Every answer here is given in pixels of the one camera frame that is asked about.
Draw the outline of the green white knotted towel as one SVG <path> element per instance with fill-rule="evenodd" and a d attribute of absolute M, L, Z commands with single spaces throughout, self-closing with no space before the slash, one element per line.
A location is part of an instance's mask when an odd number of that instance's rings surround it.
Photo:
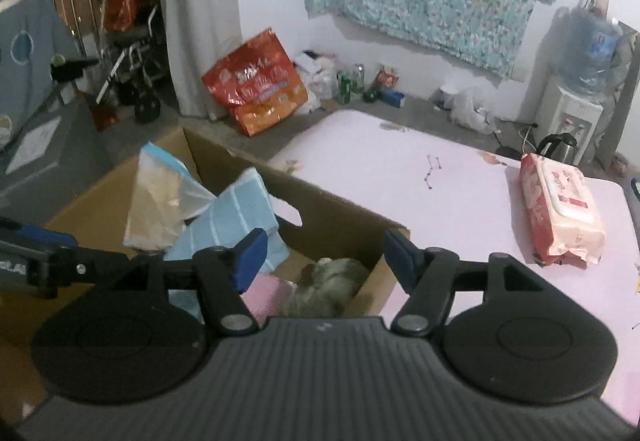
<path fill-rule="evenodd" d="M 341 317 L 370 275 L 352 258 L 322 258 L 304 270 L 298 285 L 280 306 L 280 317 L 335 319 Z"/>

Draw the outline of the pink folded cloth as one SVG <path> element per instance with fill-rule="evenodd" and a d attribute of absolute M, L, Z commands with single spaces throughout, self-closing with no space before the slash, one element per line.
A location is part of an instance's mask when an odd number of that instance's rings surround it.
<path fill-rule="evenodd" d="M 259 273 L 241 298 L 258 325 L 262 326 L 269 317 L 277 317 L 281 313 L 281 308 L 295 289 L 296 285 L 286 279 Z"/>

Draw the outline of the light blue striped towel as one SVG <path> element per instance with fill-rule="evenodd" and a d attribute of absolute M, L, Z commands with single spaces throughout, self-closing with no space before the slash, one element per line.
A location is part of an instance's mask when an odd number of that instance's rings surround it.
<path fill-rule="evenodd" d="M 290 250 L 279 234 L 279 223 L 262 176 L 250 167 L 186 228 L 164 259 L 188 260 L 194 253 L 213 246 L 231 248 L 254 229 L 263 229 L 268 237 L 266 260 L 258 274 L 272 275 L 288 260 Z"/>

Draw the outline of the beige blue tissue pack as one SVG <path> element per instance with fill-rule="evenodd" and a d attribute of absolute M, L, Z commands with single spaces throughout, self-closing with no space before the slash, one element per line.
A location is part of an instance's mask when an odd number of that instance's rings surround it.
<path fill-rule="evenodd" d="M 122 245 L 151 253 L 171 248 L 186 222 L 215 198 L 182 161 L 153 143 L 145 144 L 138 156 Z"/>

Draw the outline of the brown cardboard box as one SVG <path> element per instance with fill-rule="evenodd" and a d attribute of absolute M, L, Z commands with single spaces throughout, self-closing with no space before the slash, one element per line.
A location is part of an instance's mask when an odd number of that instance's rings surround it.
<path fill-rule="evenodd" d="M 123 162 L 50 216 L 46 229 L 85 248 L 187 258 L 262 227 L 267 272 L 305 284 L 311 262 L 356 259 L 370 275 L 346 314 L 382 312 L 396 285 L 382 258 L 383 233 L 396 222 L 193 131 L 177 128 L 154 146 L 160 156 Z"/>

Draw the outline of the grey storage box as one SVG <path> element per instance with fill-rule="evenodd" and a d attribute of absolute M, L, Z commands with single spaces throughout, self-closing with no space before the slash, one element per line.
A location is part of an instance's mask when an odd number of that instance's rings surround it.
<path fill-rule="evenodd" d="M 41 114 L 1 156 L 1 216 L 46 224 L 112 168 L 85 101 Z"/>

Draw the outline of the red wet wipes pack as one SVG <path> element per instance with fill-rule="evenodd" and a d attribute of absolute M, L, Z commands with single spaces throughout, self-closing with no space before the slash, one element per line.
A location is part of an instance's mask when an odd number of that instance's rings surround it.
<path fill-rule="evenodd" d="M 525 154 L 518 179 L 537 261 L 599 263 L 606 232 L 582 172 L 571 164 Z"/>

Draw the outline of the white crumpled plastic bag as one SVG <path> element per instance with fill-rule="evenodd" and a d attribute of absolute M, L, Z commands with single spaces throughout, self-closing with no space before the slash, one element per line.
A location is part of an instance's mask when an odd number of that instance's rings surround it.
<path fill-rule="evenodd" d="M 480 134 L 499 131 L 489 98 L 480 86 L 469 86 L 452 98 L 450 119 L 458 126 Z"/>

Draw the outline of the black electric kettle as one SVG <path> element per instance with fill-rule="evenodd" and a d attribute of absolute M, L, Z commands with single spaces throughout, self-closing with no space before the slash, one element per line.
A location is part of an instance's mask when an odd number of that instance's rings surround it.
<path fill-rule="evenodd" d="M 564 132 L 547 135 L 538 144 L 536 154 L 563 164 L 575 164 L 577 149 L 578 143 L 574 135 Z"/>

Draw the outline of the orange red snack bag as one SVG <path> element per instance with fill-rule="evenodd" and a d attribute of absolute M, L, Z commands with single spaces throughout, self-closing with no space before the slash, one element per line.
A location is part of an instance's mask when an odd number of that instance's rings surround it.
<path fill-rule="evenodd" d="M 247 136 L 275 126 L 308 101 L 303 80 L 270 28 L 218 60 L 202 81 Z"/>

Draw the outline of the black stroller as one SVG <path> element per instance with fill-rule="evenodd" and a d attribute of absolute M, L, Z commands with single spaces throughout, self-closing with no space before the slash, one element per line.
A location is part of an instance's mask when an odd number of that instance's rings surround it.
<path fill-rule="evenodd" d="M 144 25 L 106 34 L 101 60 L 107 74 L 96 94 L 96 105 L 104 105 L 114 94 L 118 105 L 134 109 L 137 123 L 148 124 L 160 117 L 154 83 L 167 75 L 168 65 L 163 57 L 165 29 L 160 5 L 143 13 L 148 14 Z"/>

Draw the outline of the white water dispenser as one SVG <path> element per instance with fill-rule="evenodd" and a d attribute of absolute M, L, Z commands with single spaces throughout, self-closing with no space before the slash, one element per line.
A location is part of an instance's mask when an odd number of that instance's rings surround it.
<path fill-rule="evenodd" d="M 540 144 L 548 135 L 569 133 L 577 141 L 574 164 L 579 164 L 602 112 L 599 102 L 575 94 L 562 85 L 558 76 L 551 76 L 536 112 L 535 143 Z"/>

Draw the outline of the orange hanging bag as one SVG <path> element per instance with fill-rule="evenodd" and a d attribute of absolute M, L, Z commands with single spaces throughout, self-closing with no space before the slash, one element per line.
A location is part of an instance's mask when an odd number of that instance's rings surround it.
<path fill-rule="evenodd" d="M 106 0 L 103 27 L 107 32 L 126 32 L 134 28 L 140 0 Z"/>

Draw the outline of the blue water jug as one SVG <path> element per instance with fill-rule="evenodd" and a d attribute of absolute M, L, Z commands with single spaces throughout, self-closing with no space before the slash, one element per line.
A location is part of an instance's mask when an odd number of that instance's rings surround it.
<path fill-rule="evenodd" d="M 568 16 L 556 71 L 564 86 L 583 96 L 596 96 L 606 85 L 608 71 L 623 29 L 583 8 Z"/>

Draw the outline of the white curtain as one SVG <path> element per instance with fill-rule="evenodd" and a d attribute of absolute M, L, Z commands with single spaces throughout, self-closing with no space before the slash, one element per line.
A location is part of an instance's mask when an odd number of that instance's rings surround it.
<path fill-rule="evenodd" d="M 238 0 L 160 0 L 172 84 L 184 117 L 217 120 L 226 110 L 203 75 L 241 43 Z"/>

